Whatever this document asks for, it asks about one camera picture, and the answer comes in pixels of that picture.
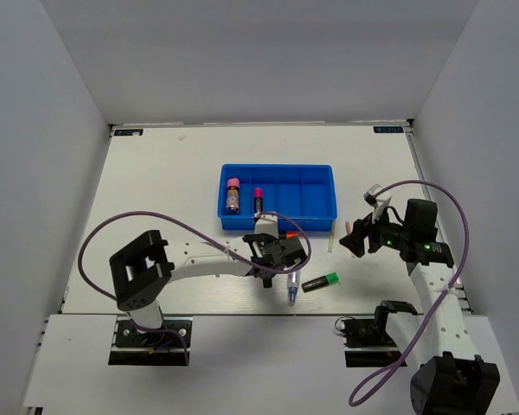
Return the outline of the pink cap black highlighter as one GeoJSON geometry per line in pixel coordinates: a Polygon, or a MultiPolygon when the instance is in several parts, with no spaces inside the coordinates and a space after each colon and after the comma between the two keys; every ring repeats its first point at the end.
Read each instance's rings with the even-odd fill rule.
{"type": "Polygon", "coordinates": [[[259,215],[263,212],[263,189],[255,188],[253,190],[253,214],[259,215]]]}

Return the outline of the green cap black highlighter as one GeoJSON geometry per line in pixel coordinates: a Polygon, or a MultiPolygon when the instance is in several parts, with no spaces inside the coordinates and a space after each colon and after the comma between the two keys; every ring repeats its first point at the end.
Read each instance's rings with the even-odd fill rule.
{"type": "Polygon", "coordinates": [[[310,281],[307,281],[301,285],[304,293],[308,293],[311,291],[316,291],[322,289],[324,287],[331,286],[333,284],[339,283],[339,277],[335,272],[330,274],[326,274],[322,277],[314,278],[310,281]]]}

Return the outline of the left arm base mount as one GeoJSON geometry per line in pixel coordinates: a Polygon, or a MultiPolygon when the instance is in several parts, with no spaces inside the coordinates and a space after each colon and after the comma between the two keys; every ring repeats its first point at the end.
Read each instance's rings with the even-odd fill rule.
{"type": "Polygon", "coordinates": [[[128,318],[119,318],[114,327],[109,353],[109,366],[180,367],[186,366],[183,345],[185,340],[190,356],[193,328],[191,317],[165,317],[163,326],[171,333],[139,332],[128,318]]]}

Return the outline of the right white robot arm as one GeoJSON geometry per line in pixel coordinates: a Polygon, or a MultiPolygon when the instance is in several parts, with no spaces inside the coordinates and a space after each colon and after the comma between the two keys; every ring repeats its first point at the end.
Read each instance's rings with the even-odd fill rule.
{"type": "Polygon", "coordinates": [[[413,370],[409,393],[417,414],[485,414],[500,374],[477,351],[465,325],[457,293],[449,283],[456,271],[449,246],[437,240],[435,203],[407,202],[403,219],[392,222],[388,198],[370,196],[371,214],[356,220],[342,246],[356,257],[382,247],[395,249],[420,299],[383,300],[371,319],[348,319],[339,329],[350,348],[394,344],[401,364],[413,370]]]}

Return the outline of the pink glue stick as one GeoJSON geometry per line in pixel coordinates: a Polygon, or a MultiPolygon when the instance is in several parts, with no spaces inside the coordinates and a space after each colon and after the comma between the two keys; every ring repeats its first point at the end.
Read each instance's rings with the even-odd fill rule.
{"type": "Polygon", "coordinates": [[[227,214],[237,214],[240,211],[240,180],[236,177],[227,180],[225,209],[227,214]]]}

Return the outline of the thin yellow highlighter pen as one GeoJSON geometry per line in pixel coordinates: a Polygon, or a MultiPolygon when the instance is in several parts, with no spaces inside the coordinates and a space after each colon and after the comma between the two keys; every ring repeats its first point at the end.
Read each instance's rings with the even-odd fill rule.
{"type": "Polygon", "coordinates": [[[335,231],[336,231],[336,221],[333,220],[331,229],[330,229],[330,236],[328,239],[328,249],[327,252],[333,253],[333,247],[334,247],[334,240],[335,240],[335,231]]]}

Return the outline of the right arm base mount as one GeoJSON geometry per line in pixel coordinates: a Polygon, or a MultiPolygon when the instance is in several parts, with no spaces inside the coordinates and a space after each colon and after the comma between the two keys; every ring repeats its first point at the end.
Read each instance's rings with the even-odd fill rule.
{"type": "Polygon", "coordinates": [[[378,368],[396,362],[400,351],[385,331],[379,332],[374,318],[342,316],[334,330],[343,338],[347,368],[378,368]]]}

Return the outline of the clear blue-tip glue pen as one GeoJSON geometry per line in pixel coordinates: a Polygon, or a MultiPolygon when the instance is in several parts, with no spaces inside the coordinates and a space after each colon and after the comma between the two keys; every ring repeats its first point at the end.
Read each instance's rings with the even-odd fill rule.
{"type": "Polygon", "coordinates": [[[287,276],[286,288],[287,288],[288,304],[291,307],[294,306],[296,303],[299,286],[300,286],[300,272],[295,271],[295,272],[290,273],[287,276]]]}

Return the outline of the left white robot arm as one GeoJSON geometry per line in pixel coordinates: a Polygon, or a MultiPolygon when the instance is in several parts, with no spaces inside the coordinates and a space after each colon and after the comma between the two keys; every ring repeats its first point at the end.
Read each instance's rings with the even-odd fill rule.
{"type": "Polygon", "coordinates": [[[212,275],[254,277],[266,288],[280,271],[302,265],[308,255],[299,237],[247,234],[220,248],[211,242],[169,244],[158,230],[147,231],[109,259],[118,309],[136,323],[145,344],[158,344],[165,323],[157,300],[164,286],[186,278],[212,275]]]}

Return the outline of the orange cap black highlighter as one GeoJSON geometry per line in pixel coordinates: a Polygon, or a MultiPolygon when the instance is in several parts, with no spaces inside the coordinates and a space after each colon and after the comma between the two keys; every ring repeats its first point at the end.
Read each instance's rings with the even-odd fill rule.
{"type": "Polygon", "coordinates": [[[284,231],[279,233],[279,239],[292,239],[298,237],[299,233],[296,231],[284,231]]]}

